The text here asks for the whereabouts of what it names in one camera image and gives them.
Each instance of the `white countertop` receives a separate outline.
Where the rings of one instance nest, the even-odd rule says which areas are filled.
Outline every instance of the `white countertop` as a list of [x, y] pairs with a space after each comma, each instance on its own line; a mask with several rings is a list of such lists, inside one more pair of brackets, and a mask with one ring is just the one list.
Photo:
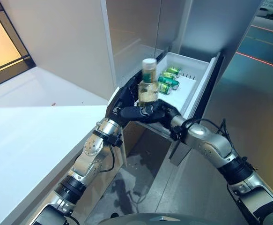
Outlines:
[[0, 84], [0, 224], [10, 225], [82, 149], [107, 100], [35, 67]]
[[8, 221], [19, 216], [72, 160], [105, 110], [105, 106], [0, 107], [0, 223], [11, 212]]

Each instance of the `drawer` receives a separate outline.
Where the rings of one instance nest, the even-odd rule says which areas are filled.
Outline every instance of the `drawer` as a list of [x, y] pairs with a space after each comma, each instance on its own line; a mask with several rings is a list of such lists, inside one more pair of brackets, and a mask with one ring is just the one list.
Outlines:
[[[216, 78], [221, 68], [222, 56], [220, 53], [205, 62], [175, 53], [167, 53], [156, 68], [159, 75], [168, 66], [179, 67], [182, 75], [177, 78], [180, 85], [177, 90], [172, 90], [169, 95], [159, 93], [159, 98], [176, 107], [184, 118], [201, 118], [209, 97], [213, 90]], [[159, 123], [142, 124], [143, 126], [170, 139], [169, 130]]]

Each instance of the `silver arm segment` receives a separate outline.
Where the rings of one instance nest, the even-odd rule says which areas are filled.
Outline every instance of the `silver arm segment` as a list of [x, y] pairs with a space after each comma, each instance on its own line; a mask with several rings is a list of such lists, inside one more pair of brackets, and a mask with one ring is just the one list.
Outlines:
[[96, 134], [92, 134], [85, 142], [82, 153], [67, 177], [46, 197], [26, 224], [51, 225], [54, 220], [55, 224], [62, 225], [66, 222], [64, 216], [72, 214], [86, 187], [102, 168], [105, 169], [103, 160], [111, 151], [107, 138], [111, 135], [118, 136], [122, 132], [119, 125], [110, 119], [97, 123], [95, 131]]
[[[182, 126], [185, 121], [178, 115], [172, 119], [171, 126]], [[273, 190], [239, 157], [224, 136], [197, 123], [186, 131], [181, 141], [198, 150], [219, 170], [228, 182], [228, 188], [239, 196], [236, 203], [242, 212], [245, 210], [258, 223], [273, 212]]]

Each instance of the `window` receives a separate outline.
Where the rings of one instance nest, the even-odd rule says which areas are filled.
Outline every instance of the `window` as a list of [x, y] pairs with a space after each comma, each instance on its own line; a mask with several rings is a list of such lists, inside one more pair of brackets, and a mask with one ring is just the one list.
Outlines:
[[35, 66], [0, 4], [0, 83]]

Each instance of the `window frame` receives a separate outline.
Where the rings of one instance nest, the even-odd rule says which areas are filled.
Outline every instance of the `window frame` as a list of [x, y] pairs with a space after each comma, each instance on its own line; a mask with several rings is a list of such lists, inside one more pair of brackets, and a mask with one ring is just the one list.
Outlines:
[[[20, 58], [17, 58], [7, 64], [0, 66], [0, 84], [35, 67], [35, 62], [28, 53], [28, 50], [24, 46], [22, 40], [20, 39], [18, 33], [16, 32], [14, 26], [12, 25], [6, 11], [4, 10], [2, 4], [0, 3], [0, 23], [7, 33], [8, 37], [12, 41], [13, 45], [16, 47], [17, 51], [20, 54]], [[9, 66], [19, 60], [22, 60], [14, 65]]]

